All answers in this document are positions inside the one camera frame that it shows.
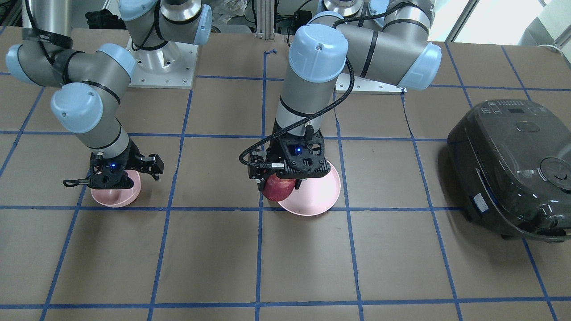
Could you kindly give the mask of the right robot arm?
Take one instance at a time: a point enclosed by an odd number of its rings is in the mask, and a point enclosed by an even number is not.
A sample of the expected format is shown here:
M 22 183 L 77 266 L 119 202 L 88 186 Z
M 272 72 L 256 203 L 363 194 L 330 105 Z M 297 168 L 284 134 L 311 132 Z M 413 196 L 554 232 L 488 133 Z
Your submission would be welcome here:
M 204 45 L 212 9 L 200 0 L 121 0 L 122 20 L 132 50 L 151 54 L 175 43 Z M 64 180 L 65 187 L 130 189 L 127 171 L 158 180 L 165 165 L 158 154 L 143 155 L 116 118 L 116 110 L 134 79 L 137 60 L 124 47 L 105 43 L 95 53 L 73 49 L 67 0 L 25 0 L 22 43 L 6 54 L 8 70 L 22 82 L 56 87 L 50 107 L 55 118 L 91 151 L 88 175 Z

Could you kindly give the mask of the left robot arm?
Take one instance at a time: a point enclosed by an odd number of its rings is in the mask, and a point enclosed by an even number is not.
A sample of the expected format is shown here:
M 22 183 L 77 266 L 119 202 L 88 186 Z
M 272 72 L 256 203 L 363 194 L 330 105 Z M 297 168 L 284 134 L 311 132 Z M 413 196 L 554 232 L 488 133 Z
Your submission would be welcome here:
M 428 41 L 435 16 L 432 0 L 389 0 L 385 12 L 350 18 L 320 12 L 300 27 L 288 51 L 273 132 L 239 156 L 259 191 L 273 175 L 298 188 L 304 179 L 330 173 L 320 126 L 323 115 L 348 98 L 355 78 L 426 89 L 441 64 L 441 48 Z

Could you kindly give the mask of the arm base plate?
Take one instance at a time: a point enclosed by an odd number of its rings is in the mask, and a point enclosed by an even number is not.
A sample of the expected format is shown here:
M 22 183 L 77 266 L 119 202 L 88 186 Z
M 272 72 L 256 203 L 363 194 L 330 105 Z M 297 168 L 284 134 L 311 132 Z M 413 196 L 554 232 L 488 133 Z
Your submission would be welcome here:
M 395 85 L 388 85 L 387 83 L 373 81 L 355 76 L 352 94 L 379 94 L 379 95 L 401 95 L 406 94 L 407 89 L 402 89 Z M 350 75 L 349 73 L 341 73 L 337 77 L 335 84 L 336 93 L 345 93 L 349 88 Z
M 132 40 L 127 51 L 135 59 L 130 88 L 192 89 L 200 46 L 169 42 L 155 51 L 134 51 Z

